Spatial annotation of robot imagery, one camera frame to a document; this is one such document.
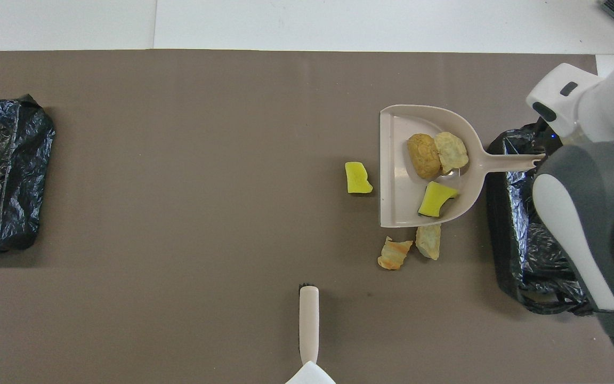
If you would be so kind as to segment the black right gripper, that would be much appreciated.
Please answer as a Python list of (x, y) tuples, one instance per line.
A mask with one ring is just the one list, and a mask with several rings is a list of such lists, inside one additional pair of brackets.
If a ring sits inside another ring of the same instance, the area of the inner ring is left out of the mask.
[(553, 131), (546, 120), (539, 118), (535, 123), (535, 151), (552, 155), (562, 146), (558, 134)]

